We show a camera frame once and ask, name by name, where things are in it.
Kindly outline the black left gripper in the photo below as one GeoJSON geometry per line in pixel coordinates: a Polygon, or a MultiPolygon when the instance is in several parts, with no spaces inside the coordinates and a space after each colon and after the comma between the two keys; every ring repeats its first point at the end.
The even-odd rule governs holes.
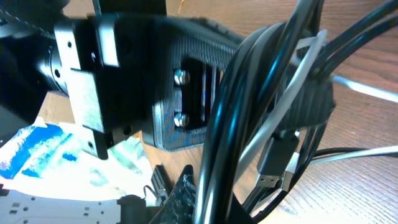
{"type": "Polygon", "coordinates": [[[67,96],[96,157],[141,132],[173,152],[201,146],[221,74],[243,38],[165,1],[1,1],[1,142],[34,123],[49,92],[67,96]]]}

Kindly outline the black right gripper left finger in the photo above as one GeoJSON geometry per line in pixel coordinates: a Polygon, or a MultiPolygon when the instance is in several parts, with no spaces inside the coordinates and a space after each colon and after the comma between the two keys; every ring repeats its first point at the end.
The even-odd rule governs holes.
{"type": "Polygon", "coordinates": [[[156,213],[150,224],[192,224],[197,188],[194,183],[193,166],[183,168],[165,205],[156,213]]]}

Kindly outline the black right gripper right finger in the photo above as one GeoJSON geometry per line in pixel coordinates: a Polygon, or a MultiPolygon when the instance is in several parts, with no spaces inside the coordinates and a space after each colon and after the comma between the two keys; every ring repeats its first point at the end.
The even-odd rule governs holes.
{"type": "Polygon", "coordinates": [[[243,209],[240,202],[233,198],[227,219],[227,224],[254,224],[251,216],[243,209]]]}

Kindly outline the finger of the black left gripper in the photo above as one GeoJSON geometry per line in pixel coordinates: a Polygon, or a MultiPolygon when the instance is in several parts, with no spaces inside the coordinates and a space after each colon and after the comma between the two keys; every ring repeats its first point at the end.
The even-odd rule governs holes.
{"type": "Polygon", "coordinates": [[[307,78],[276,130],[303,130],[329,120],[335,109],[332,82],[307,78]]]}

